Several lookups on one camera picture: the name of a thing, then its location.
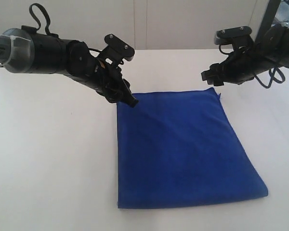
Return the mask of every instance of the white wall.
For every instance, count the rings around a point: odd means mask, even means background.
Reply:
[[[123,66],[134,92],[200,90],[216,50],[137,51]],[[0,69],[0,231],[289,230],[289,70],[216,88],[265,181],[259,200],[165,210],[117,209],[116,106],[59,75]]]
[[[36,26],[32,0],[0,0],[0,34],[11,27]],[[136,49],[207,49],[216,30],[250,26],[255,37],[268,0],[40,0],[51,31],[94,48],[113,33]]]

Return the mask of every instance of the blue cloth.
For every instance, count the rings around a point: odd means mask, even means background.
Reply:
[[[268,189],[214,88],[119,103],[118,207],[172,208],[265,197]]]

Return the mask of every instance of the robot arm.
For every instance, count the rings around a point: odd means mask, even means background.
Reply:
[[[33,13],[33,6],[45,16],[45,35],[37,33],[41,24]],[[135,50],[131,46],[110,34],[105,37],[106,48],[102,51],[90,49],[84,42],[61,39],[51,33],[50,18],[40,4],[32,4],[29,12],[39,27],[12,28],[0,36],[0,67],[12,73],[63,74],[96,90],[110,103],[123,102],[131,107],[138,103],[118,66],[124,64],[123,59],[132,60]],[[90,50],[99,55],[92,56]]]
[[[250,37],[248,26],[231,28],[216,32],[214,43],[219,45],[232,44],[234,51],[227,54],[228,58],[220,64],[212,64],[210,69],[201,73],[202,80],[214,86],[224,82],[242,84],[254,78],[265,87],[270,88],[273,81],[283,83],[286,78],[279,69],[289,68],[289,28],[277,24],[270,28],[260,43],[254,43]],[[263,84],[257,74],[269,70],[271,77],[268,85]],[[281,80],[275,77],[278,72]]]

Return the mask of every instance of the white table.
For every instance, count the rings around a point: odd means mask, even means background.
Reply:
[[[217,50],[137,51],[123,66],[133,92],[208,88]],[[117,209],[116,106],[60,75],[0,69],[0,231],[289,231],[289,70],[263,89],[216,88],[263,199],[165,210]]]

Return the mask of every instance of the black strap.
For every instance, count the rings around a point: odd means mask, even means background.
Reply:
[[[39,27],[37,28],[37,31],[40,29],[41,27],[41,23],[40,23],[40,20],[38,19],[38,17],[34,14],[33,10],[32,10],[32,7],[33,6],[36,6],[39,8],[39,10],[42,12],[42,14],[44,15],[45,19],[46,19],[46,26],[45,26],[45,33],[47,35],[50,35],[50,36],[55,36],[55,37],[58,37],[57,34],[52,34],[50,31],[49,31],[49,26],[50,26],[50,17],[46,11],[46,9],[41,5],[41,4],[38,4],[38,3],[33,3],[30,5],[29,7],[29,13],[30,15],[32,16],[32,18],[38,23]]]

